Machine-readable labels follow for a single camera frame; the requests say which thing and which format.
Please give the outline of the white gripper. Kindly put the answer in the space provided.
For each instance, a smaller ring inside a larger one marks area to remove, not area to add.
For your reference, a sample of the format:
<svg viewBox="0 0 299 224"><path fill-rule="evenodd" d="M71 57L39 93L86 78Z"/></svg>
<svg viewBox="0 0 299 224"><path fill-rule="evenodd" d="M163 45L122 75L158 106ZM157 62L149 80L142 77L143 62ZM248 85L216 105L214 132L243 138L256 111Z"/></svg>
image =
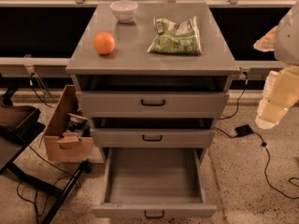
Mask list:
<svg viewBox="0 0 299 224"><path fill-rule="evenodd" d="M277 27L273 27L258 39L253 48L261 51L273 51ZM263 97L257 109L256 125L261 129L272 129L299 100L299 67L290 66L279 72L271 71L267 76Z"/></svg>

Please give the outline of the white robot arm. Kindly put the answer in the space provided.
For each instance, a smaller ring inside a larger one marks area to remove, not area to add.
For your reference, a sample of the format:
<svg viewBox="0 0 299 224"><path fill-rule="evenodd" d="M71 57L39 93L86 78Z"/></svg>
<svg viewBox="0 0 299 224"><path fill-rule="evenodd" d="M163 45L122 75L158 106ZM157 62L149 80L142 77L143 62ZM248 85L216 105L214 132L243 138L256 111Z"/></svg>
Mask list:
<svg viewBox="0 0 299 224"><path fill-rule="evenodd" d="M272 129L299 101L299 2L253 47L273 51L275 58L285 64L282 70L271 71L267 76L257 109L256 125Z"/></svg>

